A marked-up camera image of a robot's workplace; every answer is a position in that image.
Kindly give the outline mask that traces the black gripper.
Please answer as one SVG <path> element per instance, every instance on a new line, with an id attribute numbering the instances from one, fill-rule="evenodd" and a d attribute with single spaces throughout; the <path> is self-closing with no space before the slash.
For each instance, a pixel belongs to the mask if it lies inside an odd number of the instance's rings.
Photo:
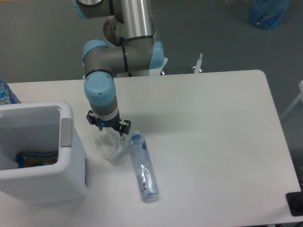
<path id="1" fill-rule="evenodd" d="M 117 116 L 111 120 L 104 121 L 97 118 L 92 110 L 89 110 L 86 118 L 90 125 L 95 125 L 100 131 L 102 131 L 104 128 L 112 128 L 113 130 L 118 131 L 120 137 L 128 135 L 131 129 L 130 120 L 124 120 L 122 122 Z"/>

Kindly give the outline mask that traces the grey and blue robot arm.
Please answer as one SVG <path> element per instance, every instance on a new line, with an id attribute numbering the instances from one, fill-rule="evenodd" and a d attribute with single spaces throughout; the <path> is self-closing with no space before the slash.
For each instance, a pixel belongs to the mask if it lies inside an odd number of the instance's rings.
<path id="1" fill-rule="evenodd" d="M 114 16 L 124 25 L 119 44 L 109 47 L 103 40 L 90 40 L 82 50 L 84 93 L 91 110 L 87 120 L 102 130 L 111 128 L 120 136 L 129 134 L 131 121 L 122 121 L 116 97 L 114 75 L 158 69 L 164 64 L 164 50 L 154 40 L 150 3 L 147 0 L 74 0 L 80 18 Z"/>

